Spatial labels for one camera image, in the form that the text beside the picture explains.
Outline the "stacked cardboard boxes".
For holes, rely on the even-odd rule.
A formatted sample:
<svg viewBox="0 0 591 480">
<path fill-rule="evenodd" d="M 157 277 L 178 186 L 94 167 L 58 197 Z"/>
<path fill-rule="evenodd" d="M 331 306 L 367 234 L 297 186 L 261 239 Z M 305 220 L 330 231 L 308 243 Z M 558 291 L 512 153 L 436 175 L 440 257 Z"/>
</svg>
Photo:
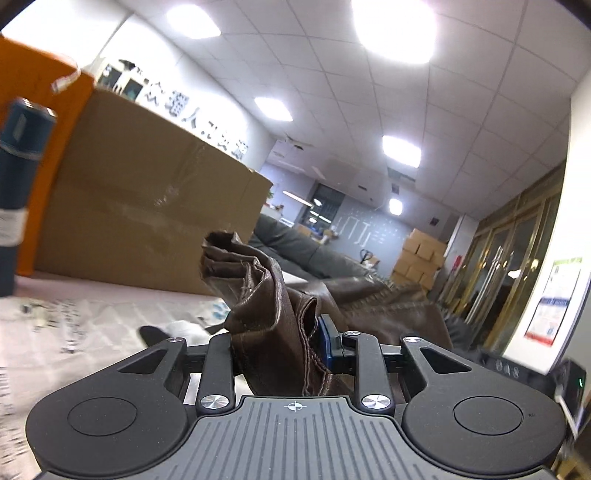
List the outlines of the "stacked cardboard boxes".
<svg viewBox="0 0 591 480">
<path fill-rule="evenodd" d="M 445 263 L 447 244 L 418 229 L 405 239 L 390 280 L 396 285 L 414 283 L 429 293 Z"/>
</svg>

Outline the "brown cardboard box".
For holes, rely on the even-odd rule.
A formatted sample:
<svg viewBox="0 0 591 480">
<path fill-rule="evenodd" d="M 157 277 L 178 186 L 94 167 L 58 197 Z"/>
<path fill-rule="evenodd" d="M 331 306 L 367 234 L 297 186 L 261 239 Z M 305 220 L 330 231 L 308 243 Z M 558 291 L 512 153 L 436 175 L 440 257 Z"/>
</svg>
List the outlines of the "brown cardboard box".
<svg viewBox="0 0 591 480">
<path fill-rule="evenodd" d="M 35 268 L 207 295 L 202 241 L 212 231 L 249 239 L 270 186 L 197 136 L 97 89 L 62 157 Z"/>
</svg>

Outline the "orange cardboard box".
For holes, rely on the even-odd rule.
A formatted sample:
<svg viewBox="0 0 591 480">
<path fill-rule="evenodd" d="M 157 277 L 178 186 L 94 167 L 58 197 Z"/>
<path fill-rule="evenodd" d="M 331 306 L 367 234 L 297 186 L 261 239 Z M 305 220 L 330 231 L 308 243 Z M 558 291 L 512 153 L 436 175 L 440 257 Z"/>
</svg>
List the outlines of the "orange cardboard box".
<svg viewBox="0 0 591 480">
<path fill-rule="evenodd" d="M 24 238 L 18 248 L 16 273 L 34 271 L 42 222 L 65 149 L 94 90 L 94 80 L 58 57 L 23 43 L 1 39 L 1 119 L 20 98 L 50 110 L 54 118 L 33 135 L 25 129 L 25 149 L 37 154 L 38 166 L 27 201 Z"/>
</svg>

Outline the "dark blue vacuum bottle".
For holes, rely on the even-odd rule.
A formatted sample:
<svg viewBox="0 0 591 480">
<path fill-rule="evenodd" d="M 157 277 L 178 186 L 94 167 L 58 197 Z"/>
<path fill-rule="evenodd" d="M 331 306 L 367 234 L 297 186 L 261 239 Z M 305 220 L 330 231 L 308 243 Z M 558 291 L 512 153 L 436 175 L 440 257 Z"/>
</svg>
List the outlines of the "dark blue vacuum bottle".
<svg viewBox="0 0 591 480">
<path fill-rule="evenodd" d="M 53 110 L 15 99 L 1 131 L 1 295 L 14 292 L 33 181 L 56 123 Z"/>
</svg>

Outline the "black leather sofa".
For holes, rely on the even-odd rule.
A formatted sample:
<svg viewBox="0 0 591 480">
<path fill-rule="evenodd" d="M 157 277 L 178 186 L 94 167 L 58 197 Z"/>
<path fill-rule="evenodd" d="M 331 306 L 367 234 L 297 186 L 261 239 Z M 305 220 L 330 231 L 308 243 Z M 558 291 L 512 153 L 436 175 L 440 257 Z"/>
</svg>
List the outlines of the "black leather sofa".
<svg viewBox="0 0 591 480">
<path fill-rule="evenodd" d="M 259 215 L 249 238 L 249 246 L 276 260 L 284 272 L 305 280 L 372 277 L 386 281 L 358 261 L 267 215 Z"/>
</svg>

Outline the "brown leather jacket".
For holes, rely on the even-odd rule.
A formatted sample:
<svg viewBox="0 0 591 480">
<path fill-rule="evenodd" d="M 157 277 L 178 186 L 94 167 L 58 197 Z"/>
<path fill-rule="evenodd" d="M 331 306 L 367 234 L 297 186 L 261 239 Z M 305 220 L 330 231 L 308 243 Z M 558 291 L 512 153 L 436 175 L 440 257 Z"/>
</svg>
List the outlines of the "brown leather jacket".
<svg viewBox="0 0 591 480">
<path fill-rule="evenodd" d="M 224 327 L 236 364 L 259 396 L 352 395 L 352 376 L 322 361 L 322 314 L 339 332 L 358 330 L 383 344 L 415 335 L 453 347 L 441 311 L 417 284 L 365 275 L 287 285 L 276 260 L 229 232 L 204 239 L 200 275 L 228 304 Z"/>
</svg>

